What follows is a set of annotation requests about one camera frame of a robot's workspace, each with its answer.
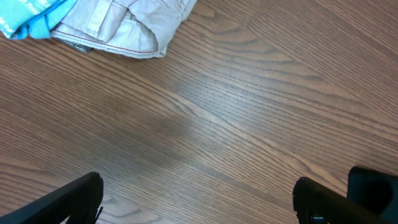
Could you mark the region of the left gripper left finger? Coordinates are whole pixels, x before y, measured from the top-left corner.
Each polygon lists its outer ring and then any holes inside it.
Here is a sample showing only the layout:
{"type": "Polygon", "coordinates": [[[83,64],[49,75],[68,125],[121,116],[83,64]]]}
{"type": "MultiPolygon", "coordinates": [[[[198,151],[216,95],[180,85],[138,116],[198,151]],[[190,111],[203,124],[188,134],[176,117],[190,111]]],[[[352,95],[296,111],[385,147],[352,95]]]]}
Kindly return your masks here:
{"type": "Polygon", "coordinates": [[[95,224],[103,210],[104,183],[89,172],[53,192],[1,217],[4,224],[95,224]]]}

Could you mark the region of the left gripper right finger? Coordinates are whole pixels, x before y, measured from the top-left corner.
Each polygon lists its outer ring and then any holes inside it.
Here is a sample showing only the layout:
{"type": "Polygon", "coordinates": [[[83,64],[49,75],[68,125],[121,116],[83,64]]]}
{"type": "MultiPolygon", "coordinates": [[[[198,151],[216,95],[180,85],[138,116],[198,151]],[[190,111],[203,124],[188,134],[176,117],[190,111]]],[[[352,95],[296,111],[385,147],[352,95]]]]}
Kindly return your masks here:
{"type": "Polygon", "coordinates": [[[308,177],[296,181],[292,198],[300,224],[388,224],[373,212],[308,177]]]}

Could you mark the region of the black t-shirt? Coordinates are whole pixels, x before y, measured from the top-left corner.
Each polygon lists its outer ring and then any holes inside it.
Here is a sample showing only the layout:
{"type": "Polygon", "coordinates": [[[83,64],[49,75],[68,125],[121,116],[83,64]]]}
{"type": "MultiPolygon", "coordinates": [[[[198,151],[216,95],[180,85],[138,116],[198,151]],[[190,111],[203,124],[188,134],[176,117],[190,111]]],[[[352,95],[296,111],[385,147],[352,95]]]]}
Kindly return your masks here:
{"type": "Polygon", "coordinates": [[[397,176],[367,167],[354,166],[348,174],[347,199],[397,223],[397,176]]]}

